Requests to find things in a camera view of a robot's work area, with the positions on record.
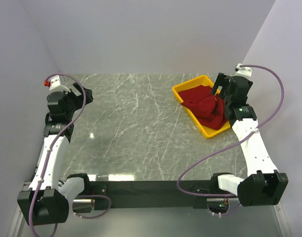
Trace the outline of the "red t shirt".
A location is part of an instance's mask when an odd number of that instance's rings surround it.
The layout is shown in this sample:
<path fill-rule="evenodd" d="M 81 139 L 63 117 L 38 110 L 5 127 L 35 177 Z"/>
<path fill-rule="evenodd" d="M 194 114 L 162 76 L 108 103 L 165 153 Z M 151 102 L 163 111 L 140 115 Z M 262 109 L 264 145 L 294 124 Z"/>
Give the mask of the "red t shirt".
<path fill-rule="evenodd" d="M 188 108 L 201 125 L 219 130 L 227 122 L 224 101 L 218 94 L 211 95 L 211 90 L 209 86 L 199 85 L 178 94 L 183 100 L 181 105 Z"/>

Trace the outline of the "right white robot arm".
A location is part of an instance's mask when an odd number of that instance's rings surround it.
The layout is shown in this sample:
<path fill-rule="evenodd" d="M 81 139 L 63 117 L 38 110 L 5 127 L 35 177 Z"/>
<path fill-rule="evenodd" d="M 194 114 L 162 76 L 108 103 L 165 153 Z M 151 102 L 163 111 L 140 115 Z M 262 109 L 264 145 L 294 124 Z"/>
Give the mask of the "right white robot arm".
<path fill-rule="evenodd" d="M 231 193 L 238 197 L 242 206 L 277 205 L 288 177 L 272 162 L 258 129 L 256 113 L 247 104 L 252 84 L 249 76 L 219 73 L 212 88 L 211 94 L 215 95 L 221 87 L 218 96 L 224 100 L 225 117 L 241 143 L 248 177 L 242 179 L 230 173 L 216 173 L 211 178 L 210 193 L 215 197 Z"/>

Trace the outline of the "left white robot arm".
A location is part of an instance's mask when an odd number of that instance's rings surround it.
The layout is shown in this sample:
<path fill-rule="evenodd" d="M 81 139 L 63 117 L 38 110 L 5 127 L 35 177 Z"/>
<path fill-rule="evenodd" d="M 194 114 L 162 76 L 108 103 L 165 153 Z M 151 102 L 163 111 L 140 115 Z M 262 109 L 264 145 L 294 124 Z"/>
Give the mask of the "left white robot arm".
<path fill-rule="evenodd" d="M 45 116 L 39 166 L 28 189 L 17 198 L 27 224 L 34 226 L 66 222 L 76 196 L 86 198 L 91 194 L 86 174 L 70 175 L 62 186 L 59 176 L 74 130 L 74 113 L 93 101 L 92 91 L 76 82 L 71 89 L 53 82 L 46 85 L 49 111 Z"/>

